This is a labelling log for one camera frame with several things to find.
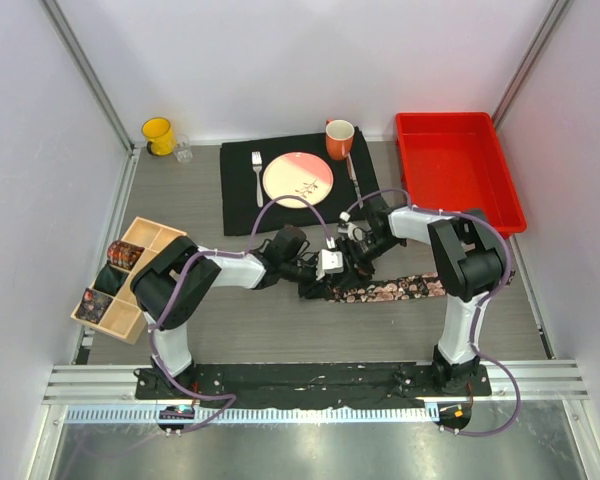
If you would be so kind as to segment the floral rose necktie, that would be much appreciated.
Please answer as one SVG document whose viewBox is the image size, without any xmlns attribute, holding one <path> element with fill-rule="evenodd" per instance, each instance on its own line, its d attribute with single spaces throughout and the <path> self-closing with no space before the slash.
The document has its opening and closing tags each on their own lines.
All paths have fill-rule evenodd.
<svg viewBox="0 0 600 480">
<path fill-rule="evenodd" d="M 352 289 L 332 289 L 329 301 L 338 303 L 375 303 L 436 298 L 446 295 L 437 273 L 371 281 Z"/>
</svg>

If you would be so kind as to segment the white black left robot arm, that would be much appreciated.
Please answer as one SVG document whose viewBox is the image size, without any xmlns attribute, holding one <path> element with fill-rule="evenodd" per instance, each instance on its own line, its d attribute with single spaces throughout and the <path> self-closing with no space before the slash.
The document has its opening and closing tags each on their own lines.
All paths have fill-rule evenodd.
<svg viewBox="0 0 600 480">
<path fill-rule="evenodd" d="M 170 398 L 185 397 L 194 383 L 194 360 L 187 322 L 208 291 L 220 287 L 262 290 L 280 280 L 298 285 L 302 298 L 328 295 L 319 255 L 305 258 L 306 234 L 286 226 L 246 253 L 221 253 L 179 236 L 135 274 L 130 290 L 149 328 L 151 364 L 159 388 Z"/>
</svg>

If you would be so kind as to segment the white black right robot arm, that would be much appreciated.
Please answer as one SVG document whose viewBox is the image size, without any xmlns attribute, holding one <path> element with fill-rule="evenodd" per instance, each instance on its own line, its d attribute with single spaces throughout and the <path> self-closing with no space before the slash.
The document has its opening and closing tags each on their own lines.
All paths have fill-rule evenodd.
<svg viewBox="0 0 600 480">
<path fill-rule="evenodd" d="M 510 250 L 484 213 L 413 204 L 390 207 L 374 192 L 341 212 L 338 234 L 344 270 L 335 276 L 334 290 L 346 299 L 357 296 L 364 301 L 443 291 L 446 313 L 433 351 L 433 386 L 452 395 L 476 378 L 484 357 L 478 346 L 484 313 L 512 270 Z M 410 240 L 430 246 L 434 277 L 374 281 L 374 260 Z"/>
</svg>

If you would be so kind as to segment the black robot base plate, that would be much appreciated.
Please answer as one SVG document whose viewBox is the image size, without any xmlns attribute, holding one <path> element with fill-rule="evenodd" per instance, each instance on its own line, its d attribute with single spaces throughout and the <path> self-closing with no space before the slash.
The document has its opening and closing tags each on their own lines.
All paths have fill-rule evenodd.
<svg viewBox="0 0 600 480">
<path fill-rule="evenodd" d="M 199 394 L 205 408 L 220 408 L 226 396 L 237 409 L 392 409 L 421 406 L 425 397 L 487 397 L 486 367 L 468 379 L 442 384 L 431 364 L 259 363 L 196 364 L 177 377 Z"/>
</svg>

